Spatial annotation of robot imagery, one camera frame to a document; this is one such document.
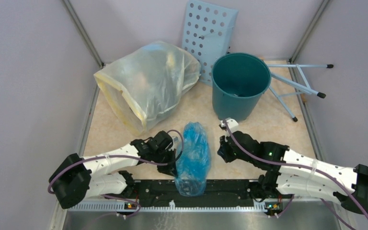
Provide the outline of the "blue plastic trash bag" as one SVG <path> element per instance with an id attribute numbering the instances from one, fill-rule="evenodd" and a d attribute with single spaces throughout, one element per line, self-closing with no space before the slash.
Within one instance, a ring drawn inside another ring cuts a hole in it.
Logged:
<path id="1" fill-rule="evenodd" d="M 184 150 L 176 162 L 175 185 L 180 195 L 200 196 L 207 185 L 211 168 L 211 150 L 207 132 L 199 122 L 190 122 L 184 127 Z"/>

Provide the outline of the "teal plastic trash bin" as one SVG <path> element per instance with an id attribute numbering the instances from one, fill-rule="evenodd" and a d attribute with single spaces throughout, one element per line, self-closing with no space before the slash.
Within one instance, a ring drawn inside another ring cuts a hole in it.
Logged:
<path id="1" fill-rule="evenodd" d="M 271 84 L 269 67 L 247 53 L 226 54 L 212 68 L 212 106 L 218 119 L 243 121 Z"/>

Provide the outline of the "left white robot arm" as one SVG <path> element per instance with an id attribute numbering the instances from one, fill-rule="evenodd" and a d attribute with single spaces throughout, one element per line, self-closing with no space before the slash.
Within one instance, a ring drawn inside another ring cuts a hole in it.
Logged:
<path id="1" fill-rule="evenodd" d="M 115 150 L 80 157 L 70 154 L 49 178 L 47 191 L 54 194 L 63 209 L 76 206 L 94 196 L 134 193 L 134 180 L 124 169 L 151 164 L 162 174 L 176 176 L 176 162 L 184 150 L 184 138 L 175 130 L 160 131 L 146 139 L 135 139 Z"/>

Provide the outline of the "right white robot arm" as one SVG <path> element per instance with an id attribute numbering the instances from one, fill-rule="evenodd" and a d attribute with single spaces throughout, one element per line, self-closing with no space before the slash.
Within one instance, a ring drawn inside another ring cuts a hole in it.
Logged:
<path id="1" fill-rule="evenodd" d="M 258 197 L 310 196 L 368 214 L 368 166 L 332 165 L 241 131 L 221 136 L 219 143 L 217 154 L 226 163 L 242 160 L 266 172 L 258 177 Z"/>

